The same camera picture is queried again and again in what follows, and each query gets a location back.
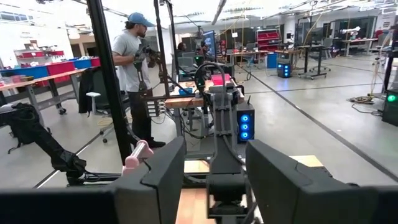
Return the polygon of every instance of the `green light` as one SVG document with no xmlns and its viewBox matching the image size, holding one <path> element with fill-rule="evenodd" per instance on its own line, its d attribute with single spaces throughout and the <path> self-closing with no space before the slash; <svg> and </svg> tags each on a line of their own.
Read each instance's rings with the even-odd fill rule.
<svg viewBox="0 0 398 224">
<path fill-rule="evenodd" d="M 389 95 L 388 98 L 387 98 L 387 101 L 388 101 L 388 102 L 393 102 L 393 101 L 395 101 L 396 99 L 397 99 L 397 97 L 396 97 L 395 95 Z"/>
</svg>

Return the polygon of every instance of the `blue baseball cap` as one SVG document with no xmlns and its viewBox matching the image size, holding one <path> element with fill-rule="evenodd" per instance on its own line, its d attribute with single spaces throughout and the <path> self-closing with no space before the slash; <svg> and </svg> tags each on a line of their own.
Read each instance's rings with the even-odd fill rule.
<svg viewBox="0 0 398 224">
<path fill-rule="evenodd" d="M 151 22 L 149 22 L 147 19 L 145 19 L 144 15 L 142 15 L 139 12 L 132 13 L 129 16 L 129 22 L 135 23 L 135 24 L 142 24 L 146 27 L 154 27 Z"/>
</svg>

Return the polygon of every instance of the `gray floor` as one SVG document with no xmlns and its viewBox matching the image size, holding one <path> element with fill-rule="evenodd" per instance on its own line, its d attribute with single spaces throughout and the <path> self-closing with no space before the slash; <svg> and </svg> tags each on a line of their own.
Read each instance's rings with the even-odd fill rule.
<svg viewBox="0 0 398 224">
<path fill-rule="evenodd" d="M 316 77 L 315 80 L 298 77 L 281 79 L 274 75 L 273 70 L 254 70 L 255 77 L 244 81 L 246 73 L 239 74 L 237 69 L 236 77 L 244 82 L 246 98 L 251 96 L 251 103 L 256 108 L 256 139 L 290 156 L 316 155 L 333 176 L 343 182 L 396 184 L 382 171 L 385 169 L 398 175 L 398 128 L 383 123 L 380 117 L 355 111 L 346 100 L 370 92 L 373 58 L 362 56 L 327 60 L 325 65 L 332 71 L 327 78 Z M 157 84 L 157 70 L 152 70 L 151 74 L 152 83 Z M 60 91 L 69 89 L 66 86 Z M 381 85 L 376 85 L 376 92 L 380 89 Z M 158 86 L 154 92 L 162 95 L 163 90 L 162 86 Z M 60 116 L 55 108 L 44 110 L 45 123 L 65 149 L 76 152 L 98 134 L 97 122 L 101 118 L 78 114 L 76 101 L 73 100 L 63 106 L 68 110 L 64 116 Z M 163 115 L 154 121 L 163 122 L 153 124 L 156 139 L 168 142 L 175 137 L 173 121 L 164 119 Z M 0 187 L 33 187 L 52 172 L 50 158 L 35 144 L 7 155 L 6 151 L 16 144 L 8 132 L 9 128 L 0 129 L 0 178 L 3 180 Z M 107 144 L 103 144 L 101 138 L 97 138 L 81 151 L 79 157 L 88 161 L 88 170 L 121 171 L 115 135 L 111 134 L 108 140 Z M 198 142 L 188 141 L 189 148 Z M 359 154 L 368 156 L 374 162 L 366 161 Z M 377 169 L 373 163 L 380 164 L 382 169 Z M 56 173 L 42 185 L 64 187 L 65 184 L 65 175 Z"/>
</svg>

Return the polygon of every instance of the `blue led light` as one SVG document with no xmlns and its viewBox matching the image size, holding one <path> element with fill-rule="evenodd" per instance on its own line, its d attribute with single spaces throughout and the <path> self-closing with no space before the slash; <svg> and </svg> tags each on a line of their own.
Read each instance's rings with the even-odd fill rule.
<svg viewBox="0 0 398 224">
<path fill-rule="evenodd" d="M 249 116 L 248 115 L 242 115 L 241 121 L 242 122 L 248 122 L 249 121 Z"/>
<path fill-rule="evenodd" d="M 245 130 L 249 129 L 249 126 L 247 124 L 242 124 L 241 129 L 242 129 L 242 131 L 245 131 Z"/>
<path fill-rule="evenodd" d="M 241 133 L 241 139 L 248 139 L 248 138 L 249 138 L 249 134 L 247 132 Z"/>
</svg>

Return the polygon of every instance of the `red shelving unit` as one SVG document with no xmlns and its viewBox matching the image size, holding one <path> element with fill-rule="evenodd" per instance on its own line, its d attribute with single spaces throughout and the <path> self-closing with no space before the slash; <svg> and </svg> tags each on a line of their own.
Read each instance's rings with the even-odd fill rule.
<svg viewBox="0 0 398 224">
<path fill-rule="evenodd" d="M 266 29 L 257 31 L 257 44 L 259 50 L 277 50 L 279 43 L 279 29 Z"/>
</svg>

